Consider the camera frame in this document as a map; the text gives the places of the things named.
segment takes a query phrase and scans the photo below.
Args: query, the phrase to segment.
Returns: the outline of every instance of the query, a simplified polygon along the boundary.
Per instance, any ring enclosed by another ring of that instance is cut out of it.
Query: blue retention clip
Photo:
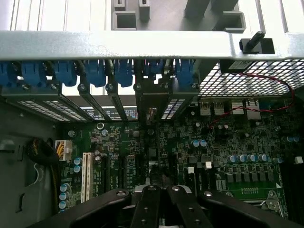
[[[193,60],[176,59],[175,73],[180,87],[188,87],[193,84]]]
[[[121,59],[115,61],[115,80],[122,86],[128,87],[133,83],[132,60]]]
[[[47,74],[42,61],[23,61],[21,63],[21,71],[24,81],[31,86],[47,86]]]
[[[103,59],[89,60],[85,63],[85,73],[88,83],[95,87],[105,86],[105,68]]]
[[[17,73],[11,62],[0,62],[0,85],[5,87],[17,86]]]
[[[75,86],[77,74],[73,61],[57,61],[54,65],[56,79],[65,86]]]

